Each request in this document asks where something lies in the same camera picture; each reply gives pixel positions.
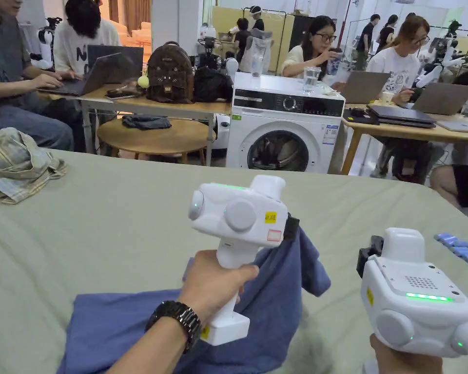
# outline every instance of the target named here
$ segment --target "eyeglasses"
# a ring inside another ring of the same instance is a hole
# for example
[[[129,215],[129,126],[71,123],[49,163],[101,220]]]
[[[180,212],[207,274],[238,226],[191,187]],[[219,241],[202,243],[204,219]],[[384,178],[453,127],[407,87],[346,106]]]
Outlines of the eyeglasses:
[[[427,45],[431,39],[429,37],[425,37],[422,39],[413,39],[414,44],[419,45]]]
[[[336,36],[334,36],[334,35],[332,37],[330,37],[329,35],[326,35],[326,34],[314,34],[314,35],[320,35],[321,38],[322,38],[322,41],[324,43],[327,43],[329,41],[331,41],[331,43],[333,43],[336,40]]]

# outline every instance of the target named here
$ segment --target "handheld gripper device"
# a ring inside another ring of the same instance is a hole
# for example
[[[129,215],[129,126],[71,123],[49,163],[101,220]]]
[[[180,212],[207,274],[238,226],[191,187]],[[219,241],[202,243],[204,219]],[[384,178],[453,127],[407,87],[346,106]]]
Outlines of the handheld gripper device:
[[[425,262],[421,233],[388,228],[383,248],[372,247],[361,250],[357,270],[367,258],[361,298],[378,339],[401,352],[468,355],[468,298],[442,270]],[[363,372],[378,373],[377,362],[365,363]]]
[[[189,208],[193,228],[220,238],[216,256],[221,266],[238,269],[255,260],[260,247],[283,240],[288,208],[281,202],[286,183],[277,176],[257,175],[249,188],[203,184]],[[248,335],[250,319],[234,312],[237,295],[205,328],[201,338],[213,346]]]

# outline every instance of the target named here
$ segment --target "white t-shirt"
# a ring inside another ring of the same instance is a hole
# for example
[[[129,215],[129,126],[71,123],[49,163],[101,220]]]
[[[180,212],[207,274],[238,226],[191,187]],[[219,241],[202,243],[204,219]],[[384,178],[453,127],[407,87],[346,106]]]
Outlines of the white t-shirt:
[[[73,70],[78,75],[88,71],[87,45],[121,45],[116,27],[102,19],[101,27],[94,39],[81,37],[67,21],[61,22],[55,29],[54,62],[57,71]]]
[[[411,88],[418,77],[420,62],[416,55],[401,57],[395,48],[383,49],[373,57],[367,66],[367,71],[373,73],[389,73],[390,78],[383,87],[384,91],[399,93],[403,88]]]
[[[301,64],[303,62],[304,62],[303,61],[303,49],[301,45],[297,45],[288,52],[286,59],[282,63],[282,70],[284,70],[284,68],[287,66],[294,65],[294,64]],[[303,79],[303,73],[296,75],[293,78]]]

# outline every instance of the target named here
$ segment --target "black watch strap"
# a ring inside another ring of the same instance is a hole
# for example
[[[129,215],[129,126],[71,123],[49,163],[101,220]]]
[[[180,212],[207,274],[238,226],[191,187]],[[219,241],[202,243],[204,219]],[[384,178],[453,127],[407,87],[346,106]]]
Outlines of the black watch strap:
[[[161,303],[156,308],[151,318],[149,318],[145,332],[152,328],[161,317],[173,318],[184,328],[188,336],[184,353],[188,352],[199,340],[201,335],[201,321],[196,313],[194,313],[194,310],[186,304],[177,301],[164,301]]]

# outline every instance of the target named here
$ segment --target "green led light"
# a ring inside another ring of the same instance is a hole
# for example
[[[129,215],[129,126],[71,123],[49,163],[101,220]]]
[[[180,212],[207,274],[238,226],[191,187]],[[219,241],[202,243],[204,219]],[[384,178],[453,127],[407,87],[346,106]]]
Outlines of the green led light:
[[[217,185],[220,187],[228,187],[228,188],[233,188],[233,189],[246,189],[244,187],[238,187],[238,186],[230,186],[230,185]]]
[[[454,302],[454,299],[450,299],[448,297],[443,296],[434,296],[434,295],[423,295],[423,294],[414,294],[407,292],[406,296],[410,299],[425,299],[427,301],[441,301],[441,302]]]

